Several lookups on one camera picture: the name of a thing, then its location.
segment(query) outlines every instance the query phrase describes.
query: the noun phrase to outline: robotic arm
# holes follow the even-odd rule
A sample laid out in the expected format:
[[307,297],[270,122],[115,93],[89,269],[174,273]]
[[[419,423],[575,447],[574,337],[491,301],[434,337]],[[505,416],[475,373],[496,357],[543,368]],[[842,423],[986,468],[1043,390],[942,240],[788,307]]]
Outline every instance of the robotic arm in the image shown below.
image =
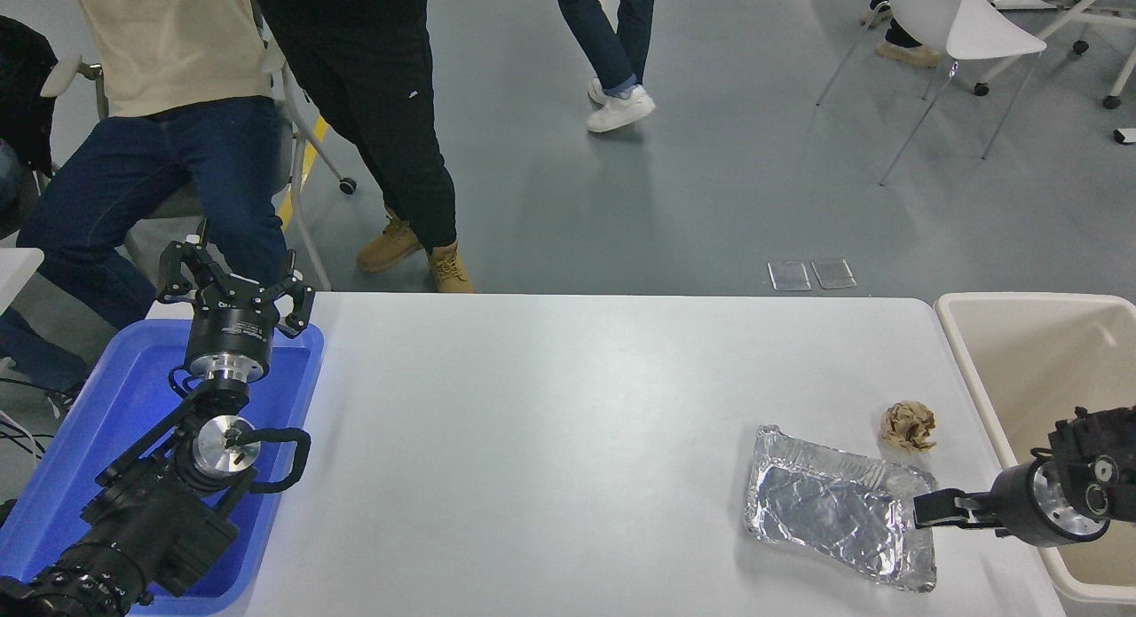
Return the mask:
[[[158,301],[193,302],[178,368],[197,386],[187,391],[173,378],[177,367],[170,372],[179,406],[95,478],[103,490],[81,514],[91,525],[82,540],[27,584],[0,577],[0,617],[122,617],[134,603],[153,600],[151,583],[179,597],[236,539],[227,518],[245,493],[281,492],[303,474],[307,432],[254,430],[237,414],[249,401],[249,384],[268,373],[273,330],[299,335],[314,291],[294,272],[293,252],[284,278],[260,286],[225,273],[199,237],[189,240],[162,253]],[[293,309],[281,322],[275,302],[284,294]],[[295,443],[284,480],[254,481],[262,442]],[[204,501],[220,493],[215,506]]]
[[916,526],[994,528],[1035,547],[1100,539],[1111,520],[1136,523],[1136,407],[1056,423],[1050,448],[1003,470],[989,492],[944,489],[914,499]]

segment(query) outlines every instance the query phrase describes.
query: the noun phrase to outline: black pants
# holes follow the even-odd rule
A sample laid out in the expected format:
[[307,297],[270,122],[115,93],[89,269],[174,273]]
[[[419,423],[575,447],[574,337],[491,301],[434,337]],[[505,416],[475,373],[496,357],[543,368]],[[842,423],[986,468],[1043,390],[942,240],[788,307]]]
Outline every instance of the black pants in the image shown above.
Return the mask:
[[[871,0],[869,7],[871,7],[871,9],[876,9],[876,6],[884,1],[886,0]],[[903,26],[900,26],[900,23],[897,23],[895,18],[892,18],[892,27],[887,30],[887,34],[884,35],[884,39],[896,47],[912,48],[920,45],[919,40],[912,39],[911,34],[908,34],[908,32],[903,30]]]
[[261,9],[296,83],[359,149],[386,207],[410,222],[427,250],[452,244],[458,239],[453,181],[434,133],[425,0],[420,15],[381,26],[296,22],[268,1]]

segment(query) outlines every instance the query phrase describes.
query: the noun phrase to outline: gray floor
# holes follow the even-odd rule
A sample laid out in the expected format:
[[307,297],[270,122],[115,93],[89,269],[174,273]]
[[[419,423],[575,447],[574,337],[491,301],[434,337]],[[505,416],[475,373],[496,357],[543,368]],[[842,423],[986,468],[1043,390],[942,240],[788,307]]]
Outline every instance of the gray floor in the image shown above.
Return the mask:
[[[73,0],[0,2],[57,53],[95,58]],[[1136,37],[1091,32],[1091,51],[1076,61],[1068,47],[1079,30],[1051,37],[988,160],[982,149],[1026,66],[979,99],[969,84],[986,64],[964,64],[880,187],[922,111],[929,72],[872,55],[880,27],[825,107],[813,103],[867,2],[658,0],[646,74],[658,111],[593,136],[584,128],[591,70],[554,0],[431,0],[437,132],[477,289],[785,294],[767,261],[847,258],[857,289],[802,294],[1136,298],[1136,149],[1111,140],[1112,128],[1136,126],[1136,95],[1116,111],[1101,107]],[[1052,15],[1012,18],[1038,31]],[[89,84],[75,83],[56,115],[57,160],[93,123]],[[431,290],[421,257],[382,276],[354,269],[357,249],[382,228],[382,200],[350,144],[327,144],[360,181],[345,197],[317,165],[303,193],[336,289]],[[151,228],[157,243],[183,227]],[[0,393],[0,408],[22,406]],[[22,407],[9,412],[42,415]],[[0,498],[18,492],[25,462],[0,444]]]

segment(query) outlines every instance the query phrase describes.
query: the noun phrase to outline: crumpled paper ball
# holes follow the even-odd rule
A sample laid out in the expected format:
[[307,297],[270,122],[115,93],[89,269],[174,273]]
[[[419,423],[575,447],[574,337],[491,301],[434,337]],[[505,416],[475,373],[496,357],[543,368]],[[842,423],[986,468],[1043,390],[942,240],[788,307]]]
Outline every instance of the crumpled paper ball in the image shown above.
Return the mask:
[[880,437],[893,449],[909,453],[926,452],[935,445],[928,440],[935,427],[935,414],[922,402],[904,400],[893,403],[884,412],[879,426]]

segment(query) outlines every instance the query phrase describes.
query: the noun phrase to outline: yellow floor stripe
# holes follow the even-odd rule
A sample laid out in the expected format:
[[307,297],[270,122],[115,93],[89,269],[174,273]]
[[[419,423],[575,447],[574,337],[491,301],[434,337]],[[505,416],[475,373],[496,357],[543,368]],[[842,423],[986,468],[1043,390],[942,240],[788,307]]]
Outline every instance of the yellow floor stripe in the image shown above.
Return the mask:
[[[314,132],[316,134],[316,140],[324,141],[324,136],[327,135],[327,120],[324,119],[324,116],[320,116],[319,119],[316,120],[316,128],[314,128]],[[308,184],[308,173],[311,173],[311,165],[316,164],[316,147],[312,147],[312,144],[309,143],[308,147],[303,149],[303,175],[300,176],[299,191],[303,191],[303,185]],[[284,192],[284,201],[281,201],[281,208],[276,214],[279,216],[281,222],[284,222],[284,225],[282,225],[281,228],[286,230],[289,222],[292,220],[292,189],[287,189],[287,191]]]

